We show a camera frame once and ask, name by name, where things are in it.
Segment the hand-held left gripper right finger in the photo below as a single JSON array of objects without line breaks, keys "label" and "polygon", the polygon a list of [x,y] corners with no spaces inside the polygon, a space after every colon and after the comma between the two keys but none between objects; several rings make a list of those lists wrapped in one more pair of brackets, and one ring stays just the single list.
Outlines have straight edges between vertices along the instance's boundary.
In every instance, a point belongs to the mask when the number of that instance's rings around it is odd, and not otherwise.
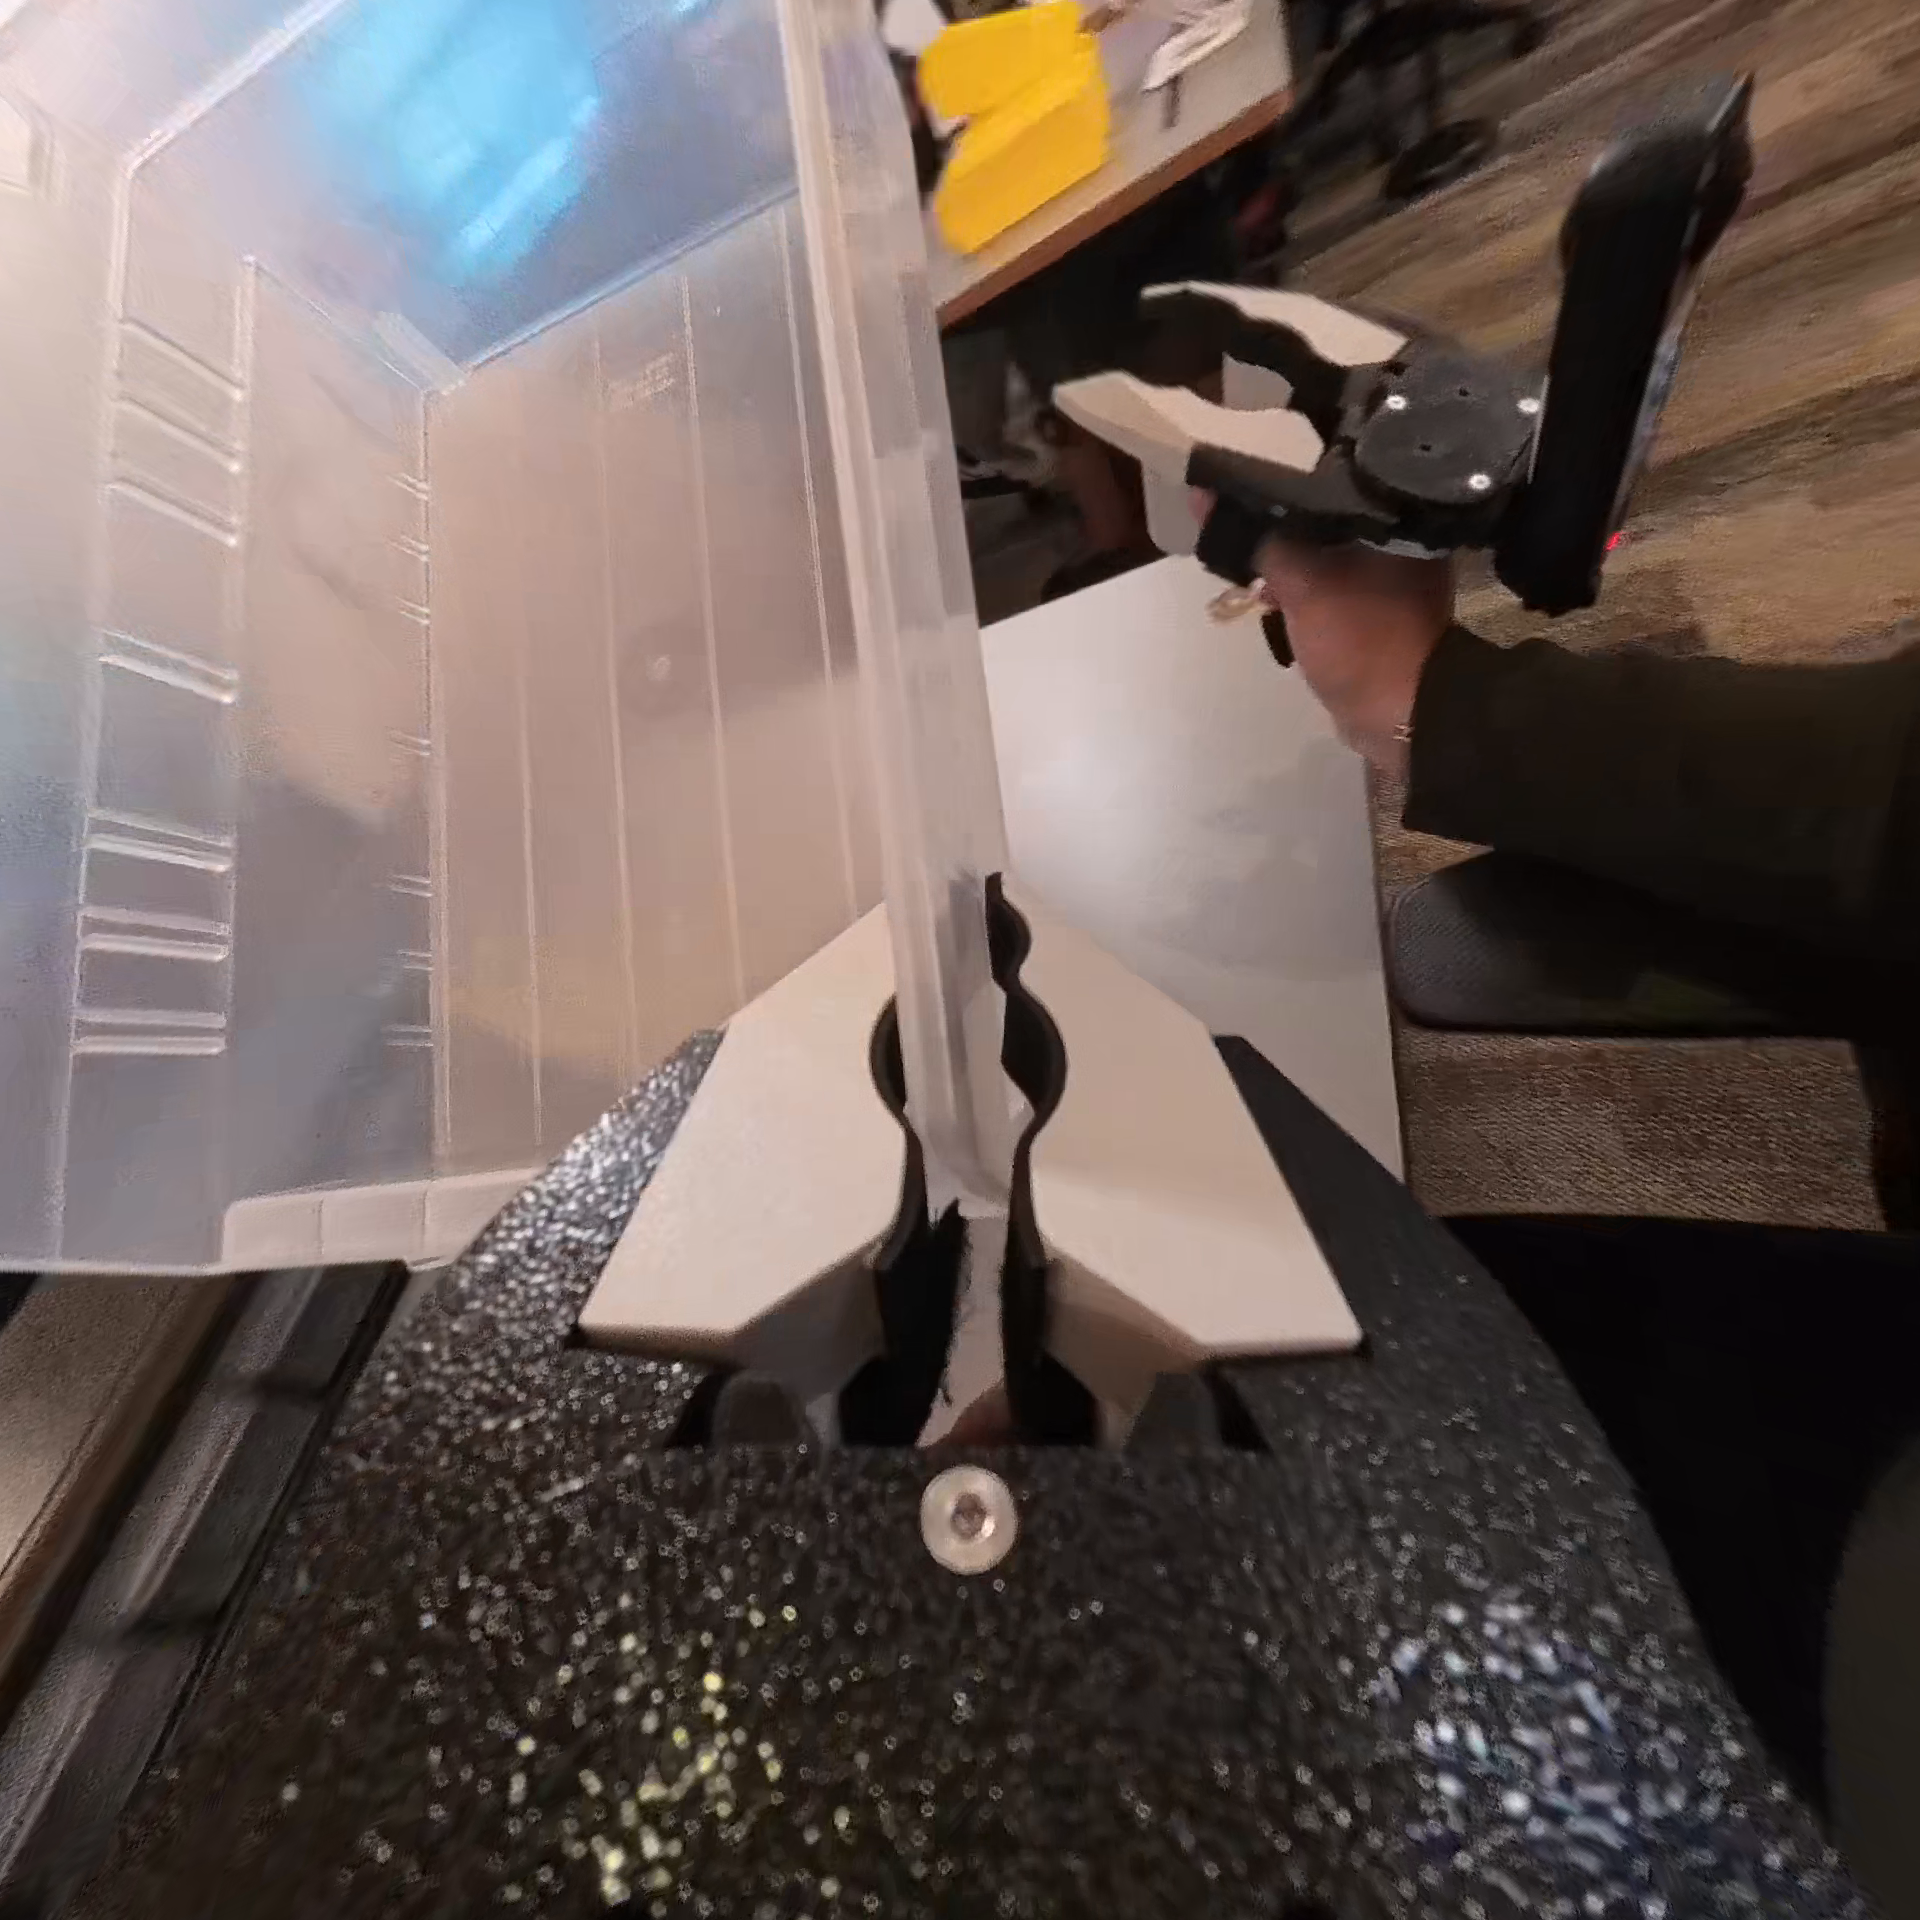
[{"label": "hand-held left gripper right finger", "polygon": [[1002,1066],[1028,1113],[999,1308],[1020,1440],[1091,1444],[1165,1379],[1359,1355],[1234,1056],[1002,876],[986,925]]}]

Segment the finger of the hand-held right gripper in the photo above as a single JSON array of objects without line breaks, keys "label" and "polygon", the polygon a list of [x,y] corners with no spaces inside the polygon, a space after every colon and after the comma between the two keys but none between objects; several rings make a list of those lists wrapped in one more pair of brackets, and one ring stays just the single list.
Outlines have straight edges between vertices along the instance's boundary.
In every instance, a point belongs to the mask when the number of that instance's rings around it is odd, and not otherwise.
[{"label": "finger of the hand-held right gripper", "polygon": [[1149,287],[1144,314],[1220,360],[1231,404],[1339,411],[1356,373],[1394,364],[1411,334],[1353,307],[1276,287],[1178,281]]},{"label": "finger of the hand-held right gripper", "polygon": [[1326,452],[1315,425],[1288,406],[1234,409],[1128,373],[1063,382],[1052,411],[1150,475],[1193,488],[1228,488],[1244,472],[1260,487],[1272,475],[1311,477]]}]

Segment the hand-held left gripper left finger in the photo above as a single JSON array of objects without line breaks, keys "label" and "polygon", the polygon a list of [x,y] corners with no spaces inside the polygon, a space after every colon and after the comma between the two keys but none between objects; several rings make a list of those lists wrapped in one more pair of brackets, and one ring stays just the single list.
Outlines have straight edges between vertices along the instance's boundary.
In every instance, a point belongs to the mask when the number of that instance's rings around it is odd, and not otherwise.
[{"label": "hand-held left gripper left finger", "polygon": [[965,1212],[904,1116],[876,906],[728,1023],[579,1319],[768,1380],[854,1446],[948,1439]]}]

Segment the large clear plastic bin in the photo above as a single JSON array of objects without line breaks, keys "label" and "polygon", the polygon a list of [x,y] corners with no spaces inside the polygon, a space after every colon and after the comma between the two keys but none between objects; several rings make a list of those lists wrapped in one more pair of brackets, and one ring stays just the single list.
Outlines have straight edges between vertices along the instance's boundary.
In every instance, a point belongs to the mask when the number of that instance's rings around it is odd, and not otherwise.
[{"label": "large clear plastic bin", "polygon": [[4,4],[4,1273],[451,1258],[882,893],[914,4]]}]

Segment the person's right forearm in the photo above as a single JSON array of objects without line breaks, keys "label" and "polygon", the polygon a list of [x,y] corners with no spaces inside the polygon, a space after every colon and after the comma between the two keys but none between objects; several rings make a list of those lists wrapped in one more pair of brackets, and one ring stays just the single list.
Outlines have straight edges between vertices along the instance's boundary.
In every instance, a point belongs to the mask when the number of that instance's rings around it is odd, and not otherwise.
[{"label": "person's right forearm", "polygon": [[1755,664],[1453,629],[1411,711],[1404,829],[1815,947],[1916,951],[1916,648]]}]

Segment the person's right hand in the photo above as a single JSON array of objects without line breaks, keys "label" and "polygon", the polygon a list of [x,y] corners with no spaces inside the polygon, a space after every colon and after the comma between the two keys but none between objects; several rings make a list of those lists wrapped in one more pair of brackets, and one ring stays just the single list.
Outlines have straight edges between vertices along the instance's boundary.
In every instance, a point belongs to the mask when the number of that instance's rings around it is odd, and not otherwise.
[{"label": "person's right hand", "polygon": [[1294,670],[1335,735],[1376,775],[1402,781],[1428,660],[1454,626],[1453,556],[1271,536],[1259,564]]}]

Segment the grey desk with wooden edge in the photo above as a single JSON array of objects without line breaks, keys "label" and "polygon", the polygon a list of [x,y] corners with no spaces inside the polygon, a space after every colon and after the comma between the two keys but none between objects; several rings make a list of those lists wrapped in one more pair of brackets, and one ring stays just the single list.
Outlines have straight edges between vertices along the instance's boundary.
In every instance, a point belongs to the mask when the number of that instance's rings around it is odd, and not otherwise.
[{"label": "grey desk with wooden edge", "polygon": [[1271,133],[1293,101],[1294,56],[1285,2],[1254,2],[1236,38],[1155,92],[1144,72],[1156,22],[1116,14],[1099,33],[1111,90],[1102,165],[977,252],[955,252],[925,219],[926,277],[940,332],[1056,266],[1101,233]]}]

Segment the black office chair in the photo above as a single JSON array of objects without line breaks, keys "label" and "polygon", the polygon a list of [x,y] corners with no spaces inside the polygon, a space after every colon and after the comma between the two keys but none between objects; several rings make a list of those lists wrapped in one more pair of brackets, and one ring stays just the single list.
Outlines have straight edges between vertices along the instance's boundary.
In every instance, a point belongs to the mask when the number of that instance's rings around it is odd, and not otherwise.
[{"label": "black office chair", "polygon": [[1344,134],[1378,168],[1378,200],[1402,208],[1478,173],[1495,158],[1500,123],[1450,107],[1447,49],[1497,35],[1509,61],[1536,54],[1549,14],[1519,2],[1364,4],[1342,28],[1272,134],[1276,174],[1286,189],[1306,181],[1316,147],[1359,98]]},{"label": "black office chair", "polygon": [[1571,1040],[1854,1040],[1872,993],[1825,956],[1568,869],[1485,853],[1399,895],[1386,987],[1415,1027]]}]

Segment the yellow plastic bin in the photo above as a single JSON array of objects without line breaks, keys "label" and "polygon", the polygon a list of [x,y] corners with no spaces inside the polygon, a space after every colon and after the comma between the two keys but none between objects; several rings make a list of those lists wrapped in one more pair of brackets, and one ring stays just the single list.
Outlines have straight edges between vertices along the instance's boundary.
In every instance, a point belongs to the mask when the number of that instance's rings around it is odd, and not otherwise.
[{"label": "yellow plastic bin", "polygon": [[985,252],[1106,162],[1112,94],[1076,2],[948,22],[918,56],[916,87],[953,133],[933,219],[961,256]]}]

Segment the white papers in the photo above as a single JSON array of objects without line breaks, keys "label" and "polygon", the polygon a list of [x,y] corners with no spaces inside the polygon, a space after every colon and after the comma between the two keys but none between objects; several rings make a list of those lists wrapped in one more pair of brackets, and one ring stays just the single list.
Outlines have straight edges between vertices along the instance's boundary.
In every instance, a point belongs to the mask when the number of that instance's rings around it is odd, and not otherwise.
[{"label": "white papers", "polygon": [[1143,92],[1172,87],[1242,37],[1252,18],[1250,2],[1143,2],[1141,9],[1160,33],[1143,75]]}]

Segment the person's dark trousers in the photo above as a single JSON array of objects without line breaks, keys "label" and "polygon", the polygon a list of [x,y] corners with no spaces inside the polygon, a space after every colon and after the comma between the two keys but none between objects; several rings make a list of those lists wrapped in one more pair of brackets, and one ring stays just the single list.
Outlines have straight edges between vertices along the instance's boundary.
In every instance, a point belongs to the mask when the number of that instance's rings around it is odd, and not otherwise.
[{"label": "person's dark trousers", "polygon": [[1447,1229],[1557,1356],[1717,1669],[1827,1809],[1843,1552],[1916,1440],[1916,1233],[1491,1212]]}]

